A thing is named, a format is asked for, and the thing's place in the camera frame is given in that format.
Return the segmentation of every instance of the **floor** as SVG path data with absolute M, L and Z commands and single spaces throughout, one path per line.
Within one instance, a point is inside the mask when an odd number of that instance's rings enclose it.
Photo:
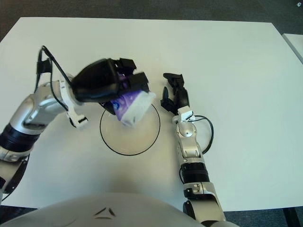
M 273 23 L 281 34 L 303 34 L 303 6 L 296 4 L 296 0 L 0 0 L 0 41 L 20 17 L 257 21 Z M 32 210 L 2 206 L 0 224 Z M 295 210 L 303 225 L 303 207 Z M 225 215 L 242 227 L 287 226 L 282 209 Z

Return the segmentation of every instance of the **black ring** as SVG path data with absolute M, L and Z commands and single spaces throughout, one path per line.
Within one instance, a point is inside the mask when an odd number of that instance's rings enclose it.
M 147 149 L 145 149 L 144 151 L 142 151 L 142 152 L 140 152 L 140 153 L 138 153 L 138 154 L 134 154 L 134 155 L 121 154 L 121 153 L 119 153 L 118 151 L 115 151 L 114 149 L 112 149 L 112 148 L 105 142 L 105 140 L 104 140 L 104 138 L 103 138 L 103 136 L 102 136 L 101 122 L 102 122 L 102 117 L 103 117 L 104 113 L 106 112 L 106 110 L 104 110 L 104 112 L 103 112 L 103 114 L 102 114 L 102 116 L 101 116 L 101 119 L 100 119 L 100 126 L 99 126 L 99 129 L 100 129 L 101 138 L 102 138 L 103 142 L 106 144 L 106 146 L 107 146 L 109 149 L 111 149 L 113 152 L 115 152 L 115 153 L 117 153 L 117 154 L 120 154 L 120 155 L 124 155 L 124 156 L 136 156 L 136 155 L 142 154 L 143 152 L 145 152 L 145 151 L 147 151 L 149 148 L 151 148 L 151 147 L 154 145 L 154 143 L 157 141 L 157 138 L 158 138 L 159 133 L 160 133 L 160 128 L 161 128 L 161 121 L 160 121 L 159 113 L 158 113 L 157 109 L 155 108 L 155 106 L 154 106 L 153 104 L 152 104 L 152 106 L 153 106 L 153 108 L 156 110 L 157 115 L 158 115 L 158 119 L 159 119 L 159 130 L 158 130 L 158 134 L 157 134 L 157 136 L 156 136 L 155 141 L 154 141 Z

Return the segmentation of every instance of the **tissue packet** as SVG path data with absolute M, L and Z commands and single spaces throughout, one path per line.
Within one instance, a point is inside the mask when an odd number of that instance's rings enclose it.
M 135 127 L 148 108 L 151 106 L 156 94 L 142 90 L 128 92 L 119 98 L 112 100 L 115 114 L 119 121 L 129 127 Z

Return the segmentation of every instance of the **white table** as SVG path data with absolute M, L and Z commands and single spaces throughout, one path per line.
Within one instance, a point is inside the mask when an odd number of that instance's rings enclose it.
M 73 75 L 101 58 L 134 59 L 158 96 L 160 135 L 150 150 L 124 157 L 102 142 L 99 105 L 85 107 L 90 126 L 82 131 L 61 114 L 3 205 L 37 208 L 97 192 L 136 192 L 181 209 L 172 115 L 160 107 L 164 72 L 183 73 L 191 107 L 214 124 L 205 161 L 225 211 L 303 205 L 303 65 L 272 24 L 21 18 L 0 43 L 1 130 L 33 91 L 41 45 Z M 196 124 L 205 146 L 207 124 Z
M 282 36 L 303 63 L 303 35 L 283 34 Z

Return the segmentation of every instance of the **wire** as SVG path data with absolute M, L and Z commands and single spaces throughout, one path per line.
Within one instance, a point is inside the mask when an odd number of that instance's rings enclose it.
M 1 202 L 5 201 L 10 195 L 11 195 L 11 193 L 8 194 L 7 196 L 5 196 L 4 199 L 1 200 Z
M 13 191 L 11 191 L 7 196 L 5 196 L 4 199 L 1 200 L 1 202 L 5 201 L 5 200 L 14 192 L 15 189 L 16 189 L 16 188 L 13 188 Z
M 52 53 L 47 49 L 46 46 L 42 46 L 40 51 L 39 51 L 39 55 L 38 55 L 38 62 L 42 61 L 42 52 L 44 52 L 50 59 L 50 63 L 51 63 L 51 71 L 53 71 L 53 63 L 56 65 L 57 69 L 60 71 L 60 73 L 62 74 L 62 76 L 64 77 L 64 79 L 66 80 L 66 82 L 69 84 L 70 87 L 72 87 L 72 83 L 70 81 L 70 79 L 68 78 L 68 76 L 65 74 L 65 72 L 63 71 L 63 69 L 61 68 L 61 66 L 59 65 L 59 63 L 57 62 L 57 60 L 55 59 L 55 57 L 52 55 Z M 38 84 L 40 81 L 40 76 L 41 74 L 38 73 L 37 70 L 37 74 L 36 74 L 36 85 L 35 85 L 35 90 L 34 93 L 37 91 L 38 89 Z
M 212 143 L 213 143 L 213 140 L 214 140 L 214 126 L 213 126 L 212 122 L 207 117 L 204 117 L 202 115 L 195 115 L 195 117 L 201 117 L 201 118 L 198 119 L 198 120 L 193 120 L 193 121 L 189 121 L 189 122 L 198 122 L 198 121 L 201 121 L 201 120 L 207 120 L 208 123 L 209 123 L 210 129 L 211 129 L 211 133 L 212 133 L 207 147 L 204 149 L 204 151 L 202 151 L 202 154 L 204 155 L 208 152 L 208 150 L 212 146 Z
M 180 167 L 180 169 L 179 169 L 179 177 L 180 177 L 180 180 L 181 180 L 182 184 L 184 184 L 184 181 L 183 181 L 183 179 L 182 179 L 182 177 L 181 177 L 181 167 Z
M 52 95 L 55 98 L 55 100 L 64 108 L 64 110 L 68 111 L 68 108 L 62 102 L 60 102 L 60 100 L 57 98 L 57 96 L 55 95 L 55 93 L 53 91 L 53 63 L 52 62 L 51 62 L 51 66 L 52 66 L 52 71 L 51 71 L 49 82 L 50 82 Z
M 54 56 L 52 55 L 52 53 L 50 53 L 50 51 L 47 49 L 46 46 L 42 46 L 41 48 L 44 53 L 50 58 L 50 60 L 52 62 L 55 63 L 55 65 L 57 66 L 58 70 L 60 71 L 60 73 L 62 74 L 62 76 L 64 77 L 64 79 L 66 80 L 66 82 L 72 87 L 71 81 L 70 79 L 68 79 L 67 75 L 65 74 L 65 72 L 63 71 L 63 69 L 61 68 L 61 66 L 59 65 L 59 63 L 57 62 L 57 60 L 54 58 Z

